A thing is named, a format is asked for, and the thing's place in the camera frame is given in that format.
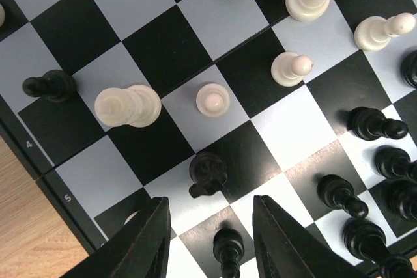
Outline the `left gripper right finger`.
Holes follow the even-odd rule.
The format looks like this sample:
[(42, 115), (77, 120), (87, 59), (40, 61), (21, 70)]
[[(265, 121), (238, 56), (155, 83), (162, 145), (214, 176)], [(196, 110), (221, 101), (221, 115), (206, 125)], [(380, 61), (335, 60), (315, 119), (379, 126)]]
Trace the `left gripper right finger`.
[(253, 240), (260, 277), (365, 277), (320, 243), (267, 195), (253, 198)]

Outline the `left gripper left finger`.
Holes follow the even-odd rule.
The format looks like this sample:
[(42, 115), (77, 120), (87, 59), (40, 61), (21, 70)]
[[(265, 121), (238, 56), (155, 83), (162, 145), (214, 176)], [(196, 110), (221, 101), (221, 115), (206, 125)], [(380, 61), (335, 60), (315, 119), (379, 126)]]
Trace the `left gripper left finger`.
[(152, 198), (100, 249), (64, 277), (165, 277), (171, 239), (167, 197)]

